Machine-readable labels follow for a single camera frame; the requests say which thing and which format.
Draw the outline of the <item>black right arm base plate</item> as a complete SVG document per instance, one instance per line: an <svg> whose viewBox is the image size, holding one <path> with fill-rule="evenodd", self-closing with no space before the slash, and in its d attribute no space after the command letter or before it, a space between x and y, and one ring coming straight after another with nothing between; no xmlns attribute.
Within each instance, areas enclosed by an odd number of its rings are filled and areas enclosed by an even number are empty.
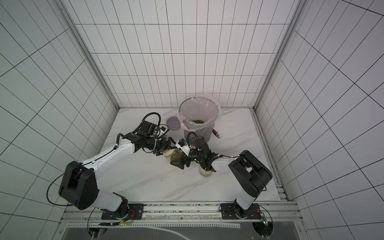
<svg viewBox="0 0 384 240"><path fill-rule="evenodd" d="M221 204L219 211L223 220L260 220L262 218L258 204L252 204L248 209L243 209L237 202Z"/></svg>

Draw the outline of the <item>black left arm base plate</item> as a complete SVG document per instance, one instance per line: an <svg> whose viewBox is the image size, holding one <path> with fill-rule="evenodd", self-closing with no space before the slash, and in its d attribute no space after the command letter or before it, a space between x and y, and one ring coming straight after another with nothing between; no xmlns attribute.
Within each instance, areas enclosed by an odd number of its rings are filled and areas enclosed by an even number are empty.
<svg viewBox="0 0 384 240"><path fill-rule="evenodd" d="M119 221L141 220L143 216L144 206L144 204L123 203L114 212L103 210L101 219Z"/></svg>

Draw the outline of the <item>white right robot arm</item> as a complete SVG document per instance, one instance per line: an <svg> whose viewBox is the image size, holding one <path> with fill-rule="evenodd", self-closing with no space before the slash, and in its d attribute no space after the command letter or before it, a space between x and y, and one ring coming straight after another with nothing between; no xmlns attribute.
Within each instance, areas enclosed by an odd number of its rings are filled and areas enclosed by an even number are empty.
<svg viewBox="0 0 384 240"><path fill-rule="evenodd" d="M170 163L180 169L189 167L192 162L199 165L200 174L204 177L212 173L230 171L242 190L229 205L232 212L239 217L254 209L254 201L267 190L268 183L273 176L271 171L259 161L250 151L244 150L239 156L230 157L212 152L203 137L195 132L187 134L186 139L180 139L175 143L176 156L170 157Z"/></svg>

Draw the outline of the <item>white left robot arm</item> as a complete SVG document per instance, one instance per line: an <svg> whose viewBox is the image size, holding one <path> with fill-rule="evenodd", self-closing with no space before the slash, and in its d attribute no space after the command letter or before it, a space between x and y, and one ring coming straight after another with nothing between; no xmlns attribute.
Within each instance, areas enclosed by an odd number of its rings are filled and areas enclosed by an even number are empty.
<svg viewBox="0 0 384 240"><path fill-rule="evenodd" d="M145 115L138 127L130 133L119 133L116 143L107 150L81 163L69 163L59 187L59 196L79 210L94 207L117 212L124 208L126 199L115 193L101 191L98 179L119 161L141 149L158 156L171 148L174 141L167 138L169 126L161 121L156 124L148 122L150 116L159 116L159 113Z"/></svg>

